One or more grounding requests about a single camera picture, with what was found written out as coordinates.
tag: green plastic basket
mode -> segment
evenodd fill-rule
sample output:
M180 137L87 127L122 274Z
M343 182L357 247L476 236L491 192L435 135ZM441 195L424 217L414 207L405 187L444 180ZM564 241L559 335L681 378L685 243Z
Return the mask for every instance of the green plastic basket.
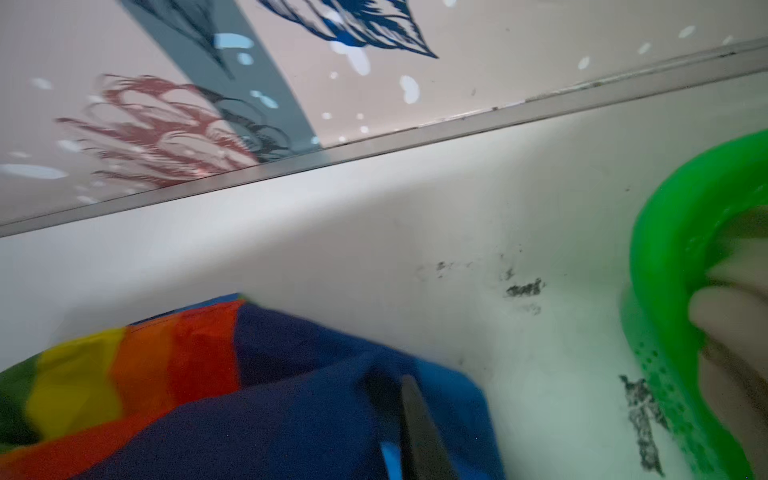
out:
M713 239L736 215L768 204L768 131L694 158L649 199L634 226L632 288L621 322L647 384L699 479L753 478L739 444L698 388L705 335L688 320L691 295L725 252Z

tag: metal trim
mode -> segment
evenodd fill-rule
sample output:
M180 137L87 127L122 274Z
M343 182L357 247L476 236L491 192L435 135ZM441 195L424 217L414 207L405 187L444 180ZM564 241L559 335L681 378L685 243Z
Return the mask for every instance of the metal trim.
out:
M637 100L762 71L768 71L768 38L673 58L641 70L577 84L503 108L472 112L452 120L366 138L362 141L297 155L270 164L262 164L172 187L115 198L99 204L85 205L39 217L17 220L0 225L0 237L114 214L268 178L282 177L314 168L388 154L406 148Z

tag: wall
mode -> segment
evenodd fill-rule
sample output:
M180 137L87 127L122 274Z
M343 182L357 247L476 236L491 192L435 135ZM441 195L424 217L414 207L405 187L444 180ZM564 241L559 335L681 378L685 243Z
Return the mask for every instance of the wall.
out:
M768 35L754 0L11 0L0 223Z
M679 165L764 128L759 74L1 238L0 369L240 291L468 373L509 478L648 478L619 380L641 377L631 227Z

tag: multicolored fabric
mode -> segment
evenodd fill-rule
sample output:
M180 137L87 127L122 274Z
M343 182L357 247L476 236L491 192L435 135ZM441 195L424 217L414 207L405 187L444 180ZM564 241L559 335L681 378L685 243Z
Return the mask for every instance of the multicolored fabric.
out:
M397 478L405 374L460 476L503 478L485 400L464 376L237 296L0 372L0 474Z

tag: yellow stripe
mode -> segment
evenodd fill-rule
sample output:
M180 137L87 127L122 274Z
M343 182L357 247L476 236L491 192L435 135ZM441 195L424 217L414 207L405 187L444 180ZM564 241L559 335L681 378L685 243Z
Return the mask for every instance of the yellow stripe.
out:
M43 440L70 435L121 417L110 368L125 329L62 343L40 355L27 417Z

